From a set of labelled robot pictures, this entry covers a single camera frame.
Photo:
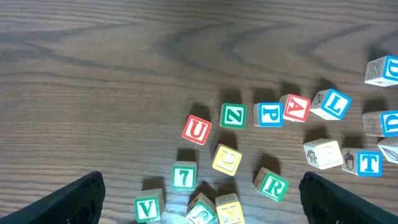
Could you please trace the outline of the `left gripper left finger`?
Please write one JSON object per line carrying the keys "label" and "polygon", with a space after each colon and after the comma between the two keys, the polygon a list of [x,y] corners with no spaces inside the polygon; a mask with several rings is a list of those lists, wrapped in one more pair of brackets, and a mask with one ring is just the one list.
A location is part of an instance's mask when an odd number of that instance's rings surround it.
{"label": "left gripper left finger", "polygon": [[103,176],[94,171],[1,218],[1,224],[98,224],[105,193]]}

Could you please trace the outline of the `blue T block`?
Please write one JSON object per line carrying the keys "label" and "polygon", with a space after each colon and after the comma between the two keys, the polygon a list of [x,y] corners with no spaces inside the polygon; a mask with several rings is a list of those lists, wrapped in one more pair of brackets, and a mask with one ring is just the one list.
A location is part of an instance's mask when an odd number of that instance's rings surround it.
{"label": "blue T block", "polygon": [[362,177],[382,176],[382,153],[360,148],[342,148],[341,169]]}

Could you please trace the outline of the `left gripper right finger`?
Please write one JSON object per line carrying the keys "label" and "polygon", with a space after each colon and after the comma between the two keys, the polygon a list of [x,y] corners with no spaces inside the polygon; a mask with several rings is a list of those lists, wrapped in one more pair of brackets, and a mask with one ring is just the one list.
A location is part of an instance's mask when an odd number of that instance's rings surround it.
{"label": "left gripper right finger", "polygon": [[397,216],[345,190],[314,172],[299,185],[300,199],[311,224],[397,224]]}

